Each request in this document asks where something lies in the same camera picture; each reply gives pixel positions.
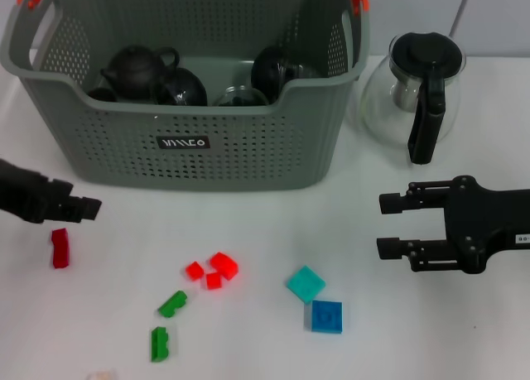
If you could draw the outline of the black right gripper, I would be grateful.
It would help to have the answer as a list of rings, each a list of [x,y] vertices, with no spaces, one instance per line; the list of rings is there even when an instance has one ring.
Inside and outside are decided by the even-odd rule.
[[[528,190],[488,190],[472,176],[457,176],[453,181],[411,182],[404,195],[379,196],[382,214],[444,204],[447,240],[378,238],[380,259],[405,257],[413,272],[479,274],[494,254],[529,249]]]

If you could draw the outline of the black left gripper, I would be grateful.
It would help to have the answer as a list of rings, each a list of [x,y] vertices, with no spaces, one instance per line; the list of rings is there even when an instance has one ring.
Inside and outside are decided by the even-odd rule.
[[[1,211],[32,224],[46,220],[80,223],[95,220],[102,202],[70,197],[73,185],[1,160]]]

